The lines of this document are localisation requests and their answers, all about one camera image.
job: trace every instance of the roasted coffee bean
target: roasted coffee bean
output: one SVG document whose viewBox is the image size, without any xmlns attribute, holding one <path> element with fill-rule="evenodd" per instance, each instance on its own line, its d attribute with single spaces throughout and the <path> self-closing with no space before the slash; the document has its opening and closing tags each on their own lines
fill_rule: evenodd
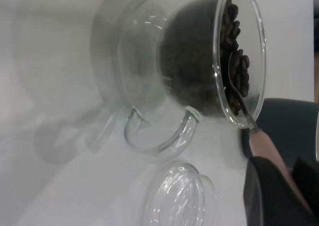
<svg viewBox="0 0 319 226">
<path fill-rule="evenodd" d="M 233 49 L 234 50 L 237 50 L 239 48 L 239 44 L 238 44 L 238 42 L 236 41 L 236 39 L 234 39 L 234 41 L 233 41 Z"/>
<path fill-rule="evenodd" d="M 249 68 L 249 65 L 250 65 L 249 57 L 247 55 L 244 55 L 243 60 L 246 62 L 247 68 Z"/>
<path fill-rule="evenodd" d="M 225 44 L 226 44 L 226 46 L 228 46 L 228 47 L 233 46 L 233 41 L 231 40 L 230 37 L 225 37 Z"/>
<path fill-rule="evenodd" d="M 238 6 L 235 5 L 235 4 L 232 4 L 229 8 L 229 9 L 232 9 L 232 14 L 231 14 L 231 20 L 234 21 L 236 18 L 237 18 L 237 15 L 238 15 Z"/>
<path fill-rule="evenodd" d="M 247 63 L 246 63 L 246 61 L 243 58 L 241 60 L 241 66 L 242 66 L 244 71 L 247 71 L 247 69 L 248 69 Z"/>
<path fill-rule="evenodd" d="M 245 73 L 243 74 L 243 84 L 248 84 L 249 82 L 249 74 Z"/>
<path fill-rule="evenodd" d="M 233 35 L 233 37 L 236 39 L 238 37 L 238 35 L 240 34 L 241 29 L 239 28 L 236 33 Z"/>
<path fill-rule="evenodd" d="M 233 23 L 234 27 L 233 27 L 233 31 L 232 31 L 232 36 L 236 36 L 236 33 L 239 29 L 239 25 L 240 25 L 240 22 L 239 21 L 235 21 Z"/>
<path fill-rule="evenodd" d="M 226 5 L 225 5 L 225 9 L 229 8 L 231 5 L 232 5 L 232 0 L 227 0 Z"/>
<path fill-rule="evenodd" d="M 241 58 L 243 56 L 244 50 L 239 49 L 237 50 L 237 55 Z"/>
<path fill-rule="evenodd" d="M 248 96 L 248 91 L 249 91 L 249 85 L 243 85 L 240 89 L 240 94 L 243 97 L 247 97 Z"/>
<path fill-rule="evenodd" d="M 230 35 L 230 33 L 232 32 L 232 29 L 233 29 L 233 24 L 231 23 L 230 25 L 227 26 L 225 30 L 226 36 Z"/>
<path fill-rule="evenodd" d="M 231 23 L 231 19 L 230 19 L 228 13 L 227 13 L 227 14 L 225 13 L 225 14 L 223 15 L 223 21 L 224 21 L 224 23 L 225 23 L 226 26 L 228 26 L 228 25 Z"/>
<path fill-rule="evenodd" d="M 237 53 L 235 53 L 235 54 L 233 54 L 233 56 L 232 56 L 232 59 L 233 59 L 233 65 L 234 65 L 234 67 L 237 69 L 238 68 L 238 66 L 239 66 L 239 64 L 240 64 L 240 55 L 238 55 Z"/>
<path fill-rule="evenodd" d="M 240 87 L 241 87 L 241 77 L 240 77 L 240 74 L 238 73 L 235 78 L 235 88 L 237 90 L 240 90 Z"/>
</svg>

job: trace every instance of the coffee bean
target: coffee bean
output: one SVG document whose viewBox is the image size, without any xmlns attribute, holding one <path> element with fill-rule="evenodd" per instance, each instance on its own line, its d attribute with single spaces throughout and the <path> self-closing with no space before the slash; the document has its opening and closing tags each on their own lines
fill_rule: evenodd
<svg viewBox="0 0 319 226">
<path fill-rule="evenodd" d="M 237 50 L 239 48 L 239 44 L 237 43 L 236 39 L 233 41 L 233 49 Z"/>
<path fill-rule="evenodd" d="M 238 15 L 238 6 L 235 4 L 232 4 L 228 9 L 230 8 L 232 8 L 231 20 L 234 21 Z"/>
<path fill-rule="evenodd" d="M 247 71 L 248 67 L 247 67 L 247 63 L 244 59 L 241 60 L 241 65 L 242 65 L 243 70 Z"/>
<path fill-rule="evenodd" d="M 232 32 L 232 29 L 233 29 L 233 24 L 230 24 L 227 26 L 227 28 L 225 30 L 226 36 L 230 35 L 230 33 Z"/>
<path fill-rule="evenodd" d="M 228 14 L 223 15 L 223 21 L 224 21 L 226 26 L 228 26 L 231 23 L 231 19 L 230 19 Z"/>
<path fill-rule="evenodd" d="M 249 68 L 249 65 L 250 65 L 249 57 L 247 55 L 244 55 L 243 60 L 246 62 L 247 68 Z"/>
<path fill-rule="evenodd" d="M 249 91 L 249 85 L 243 85 L 242 88 L 240 89 L 240 94 L 243 97 L 247 97 L 248 96 L 248 91 Z"/>
<path fill-rule="evenodd" d="M 242 49 L 237 50 L 237 55 L 238 55 L 239 57 L 242 57 L 242 56 L 243 56 L 243 53 L 244 53 L 244 50 L 242 50 Z"/>
<path fill-rule="evenodd" d="M 225 44 L 228 47 L 231 47 L 233 45 L 233 41 L 231 40 L 230 37 L 225 37 Z"/>
<path fill-rule="evenodd" d="M 235 78 L 235 88 L 239 90 L 240 87 L 241 87 L 241 78 L 240 78 L 240 74 L 238 73 Z"/>
<path fill-rule="evenodd" d="M 239 21 L 235 21 L 233 23 L 234 27 L 233 27 L 233 31 L 232 31 L 232 36 L 236 36 L 236 33 L 239 29 L 239 25 L 240 25 L 240 22 Z"/>
<path fill-rule="evenodd" d="M 235 38 L 235 39 L 238 37 L 238 35 L 240 34 L 240 32 L 241 32 L 241 29 L 239 28 L 239 29 L 236 31 L 235 35 L 234 35 L 234 38 Z"/>
<path fill-rule="evenodd" d="M 225 9 L 227 9 L 228 7 L 230 7 L 232 5 L 232 0 L 227 0 L 226 1 L 226 5 L 225 5 Z"/>
<path fill-rule="evenodd" d="M 243 74 L 243 84 L 248 84 L 249 82 L 249 74 L 245 73 Z"/>
</svg>

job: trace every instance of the glass mug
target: glass mug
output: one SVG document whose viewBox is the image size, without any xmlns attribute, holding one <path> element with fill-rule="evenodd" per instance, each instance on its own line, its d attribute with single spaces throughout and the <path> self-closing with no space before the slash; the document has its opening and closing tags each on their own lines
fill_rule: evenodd
<svg viewBox="0 0 319 226">
<path fill-rule="evenodd" d="M 152 162 L 181 153 L 201 120 L 221 119 L 248 127 L 242 111 L 236 116 L 231 110 L 222 82 L 220 34 L 226 2 L 143 0 L 126 16 L 116 54 L 119 87 L 133 106 L 124 135 L 131 149 Z M 250 58 L 250 89 L 245 100 L 256 119 L 265 88 L 264 28 L 256 0 L 232 2 L 239 8 L 239 49 Z M 194 52 L 200 49 L 200 59 L 197 56 L 193 62 Z M 208 68 L 201 69 L 201 64 Z M 177 70 L 177 65 L 185 68 Z M 202 81 L 186 86 L 180 76 L 187 71 L 190 76 L 201 74 Z M 159 145 L 141 146 L 136 139 L 144 121 L 175 133 Z"/>
</svg>

